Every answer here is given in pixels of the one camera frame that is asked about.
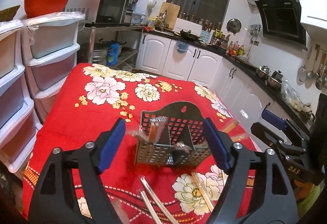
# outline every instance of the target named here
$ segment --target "perforated metal basket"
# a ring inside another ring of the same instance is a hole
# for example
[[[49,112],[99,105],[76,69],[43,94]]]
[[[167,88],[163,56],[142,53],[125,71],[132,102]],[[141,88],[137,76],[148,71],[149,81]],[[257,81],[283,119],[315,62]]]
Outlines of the perforated metal basket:
[[[179,101],[157,111],[143,111],[140,125],[146,134],[150,132],[150,119],[158,116],[166,116],[168,119],[160,140],[156,144],[138,141],[135,163],[198,166],[211,155],[207,146],[198,146],[204,141],[204,137],[202,135],[203,117],[196,105]],[[180,141],[191,148],[189,154],[172,147]]]

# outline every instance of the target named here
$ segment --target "cabinet door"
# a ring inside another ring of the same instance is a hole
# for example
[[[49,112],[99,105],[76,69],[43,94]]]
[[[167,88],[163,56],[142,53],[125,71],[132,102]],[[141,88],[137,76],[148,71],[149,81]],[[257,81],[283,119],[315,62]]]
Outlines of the cabinet door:
[[[301,0],[301,22],[327,29],[327,0]]]
[[[232,113],[234,113],[245,131],[251,133],[251,126],[261,118],[264,108],[273,100],[254,81],[251,81],[245,92],[239,95],[235,101]]]
[[[179,53],[175,45],[176,41],[171,41],[162,75],[172,79],[187,80],[197,54],[197,48],[189,45],[185,53]]]
[[[222,60],[223,57],[220,55],[199,49],[188,81],[212,88]]]
[[[226,83],[226,90],[222,97],[222,101],[227,108],[237,116],[237,112],[241,110],[239,108],[240,102],[243,100],[242,97],[251,82],[251,78],[241,71],[241,69],[235,67],[229,79],[230,80]]]
[[[213,90],[222,101],[224,100],[224,96],[226,94],[226,87],[231,79],[230,76],[235,69],[236,66],[231,62],[226,59],[222,60],[213,85]]]
[[[136,67],[162,75],[171,39],[145,33],[141,40]]]

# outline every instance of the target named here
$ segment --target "white flower print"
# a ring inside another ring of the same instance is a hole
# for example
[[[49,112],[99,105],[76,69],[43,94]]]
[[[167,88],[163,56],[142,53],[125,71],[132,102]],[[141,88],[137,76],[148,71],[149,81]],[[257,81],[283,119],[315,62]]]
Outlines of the white flower print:
[[[151,84],[138,84],[135,88],[136,96],[144,101],[151,102],[160,99],[160,93],[155,86]]]
[[[201,86],[200,84],[196,83],[196,86],[194,87],[194,90],[199,94],[201,97],[206,97],[209,100],[215,100],[217,99],[217,96],[213,94],[209,89],[206,87]]]
[[[85,90],[88,91],[87,98],[96,105],[104,104],[105,101],[109,104],[115,104],[120,100],[117,90],[124,90],[125,88],[125,83],[117,82],[111,77],[95,77],[93,82],[87,83],[85,86]]]
[[[123,81],[128,81],[128,82],[135,82],[135,81],[141,82],[142,79],[146,78],[143,73],[131,73],[122,70],[114,70],[112,71],[111,75],[115,76],[115,78],[117,79],[122,79]]]
[[[211,99],[211,107],[220,112],[222,115],[225,115],[226,117],[232,118],[232,115],[228,112],[226,107],[218,100],[216,99]]]
[[[210,200],[218,200],[221,193],[219,183],[210,177],[207,178],[203,174],[197,173],[197,175],[207,189]],[[180,201],[179,205],[183,212],[190,213],[194,210],[194,213],[197,215],[204,215],[210,212],[192,176],[188,174],[181,175],[176,179],[172,187],[176,191],[175,198]]]
[[[86,199],[84,197],[81,197],[80,199],[77,199],[77,202],[80,207],[80,211],[81,211],[82,215],[92,218],[91,213],[89,211],[89,207],[87,206],[87,203],[86,203]]]
[[[92,66],[87,66],[83,68],[85,75],[90,75],[90,77],[111,77],[111,72],[113,71],[109,67],[98,65],[98,64],[92,64]]]

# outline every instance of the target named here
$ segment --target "black cabinet handle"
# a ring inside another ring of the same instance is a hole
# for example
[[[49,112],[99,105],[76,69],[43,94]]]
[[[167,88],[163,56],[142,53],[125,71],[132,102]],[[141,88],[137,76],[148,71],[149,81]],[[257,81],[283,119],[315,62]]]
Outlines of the black cabinet handle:
[[[235,69],[234,72],[233,72],[233,74],[232,74],[232,79],[234,78],[233,76],[234,76],[234,73],[236,72],[236,70],[237,70],[237,69]]]
[[[271,104],[271,103],[269,102],[269,103],[266,105],[266,107],[263,109],[263,111],[265,111],[265,110],[268,108],[268,106],[270,106],[270,104]]]
[[[229,77],[231,76],[231,72],[232,72],[233,69],[234,69],[234,68],[232,68],[231,71],[229,72]]]

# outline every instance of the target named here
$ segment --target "plastic bag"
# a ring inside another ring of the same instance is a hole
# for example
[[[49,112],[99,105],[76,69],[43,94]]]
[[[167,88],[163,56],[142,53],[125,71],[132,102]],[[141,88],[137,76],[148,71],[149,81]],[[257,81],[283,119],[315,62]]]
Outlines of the plastic bag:
[[[303,103],[301,102],[300,94],[290,86],[288,80],[282,82],[281,94],[286,103],[291,105],[295,110],[302,111]]]

